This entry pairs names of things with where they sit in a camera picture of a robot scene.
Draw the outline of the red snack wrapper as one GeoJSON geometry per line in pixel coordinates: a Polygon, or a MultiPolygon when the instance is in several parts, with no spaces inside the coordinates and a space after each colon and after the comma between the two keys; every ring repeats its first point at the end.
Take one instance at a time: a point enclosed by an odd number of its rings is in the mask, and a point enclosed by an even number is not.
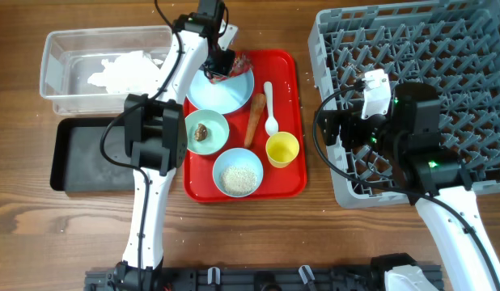
{"type": "Polygon", "coordinates": [[[211,73],[210,83],[216,84],[225,81],[229,78],[240,76],[241,74],[247,73],[251,69],[252,69],[252,62],[248,58],[248,56],[245,53],[237,52],[235,54],[235,58],[231,65],[231,68],[228,70],[228,72],[226,74],[211,73]]]}

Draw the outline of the green bowl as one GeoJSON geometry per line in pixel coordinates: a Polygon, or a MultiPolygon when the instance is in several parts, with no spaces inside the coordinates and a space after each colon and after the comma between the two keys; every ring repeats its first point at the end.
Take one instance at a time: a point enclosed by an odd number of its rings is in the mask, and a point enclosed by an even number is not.
{"type": "Polygon", "coordinates": [[[188,150],[198,155],[211,155],[227,143],[230,129],[227,119],[220,113],[201,109],[187,115],[185,125],[188,150]]]}

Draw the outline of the brown food lump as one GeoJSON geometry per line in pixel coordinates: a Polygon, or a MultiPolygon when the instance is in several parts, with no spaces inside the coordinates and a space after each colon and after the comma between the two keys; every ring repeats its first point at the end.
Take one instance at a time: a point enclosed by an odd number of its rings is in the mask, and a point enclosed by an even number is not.
{"type": "Polygon", "coordinates": [[[195,141],[204,141],[208,136],[208,128],[201,123],[197,124],[197,129],[194,133],[195,141]]]}

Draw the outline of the white napkin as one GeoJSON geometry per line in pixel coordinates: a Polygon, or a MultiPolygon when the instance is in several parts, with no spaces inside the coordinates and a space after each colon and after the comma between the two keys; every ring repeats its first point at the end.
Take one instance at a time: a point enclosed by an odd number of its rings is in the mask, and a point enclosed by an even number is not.
{"type": "Polygon", "coordinates": [[[162,84],[162,59],[152,58],[142,50],[121,54],[113,61],[103,59],[101,72],[94,72],[88,84],[103,87],[108,94],[151,93],[162,84]]]}

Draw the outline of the light blue rice bowl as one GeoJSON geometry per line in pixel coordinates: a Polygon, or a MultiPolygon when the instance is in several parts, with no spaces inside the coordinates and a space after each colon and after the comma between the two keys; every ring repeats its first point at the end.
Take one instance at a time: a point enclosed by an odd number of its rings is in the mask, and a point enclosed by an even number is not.
{"type": "Polygon", "coordinates": [[[253,194],[264,178],[260,159],[244,148],[233,148],[220,154],[214,162],[213,181],[217,189],[232,198],[253,194]]]}

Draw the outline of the white rice pile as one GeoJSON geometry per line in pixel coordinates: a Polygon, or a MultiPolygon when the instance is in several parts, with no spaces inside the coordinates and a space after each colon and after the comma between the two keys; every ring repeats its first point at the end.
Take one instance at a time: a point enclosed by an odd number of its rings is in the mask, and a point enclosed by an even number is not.
{"type": "Polygon", "coordinates": [[[257,175],[249,167],[228,166],[220,179],[224,191],[230,196],[246,196],[257,186],[257,175]]]}

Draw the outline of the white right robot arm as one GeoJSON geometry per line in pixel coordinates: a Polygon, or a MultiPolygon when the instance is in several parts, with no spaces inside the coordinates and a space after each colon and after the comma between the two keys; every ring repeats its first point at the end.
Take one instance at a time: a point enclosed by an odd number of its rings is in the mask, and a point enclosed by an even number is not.
{"type": "Polygon", "coordinates": [[[409,198],[439,249],[456,290],[500,290],[500,261],[483,226],[462,158],[441,145],[434,87],[407,82],[387,97],[387,114],[315,111],[312,133],[346,149],[368,145],[386,158],[395,192],[409,198]]]}

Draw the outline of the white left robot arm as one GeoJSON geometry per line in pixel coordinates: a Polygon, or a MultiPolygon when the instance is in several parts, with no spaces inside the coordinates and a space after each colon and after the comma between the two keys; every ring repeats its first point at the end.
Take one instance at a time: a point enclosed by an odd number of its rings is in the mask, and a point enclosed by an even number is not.
{"type": "Polygon", "coordinates": [[[236,28],[220,0],[201,1],[197,11],[169,24],[172,45],[155,93],[125,99],[124,111],[108,125],[124,125],[125,153],[135,182],[129,240],[108,278],[111,290],[164,290],[163,223],[172,180],[187,152],[183,102],[198,70],[226,77],[235,52],[228,48],[236,28]]]}

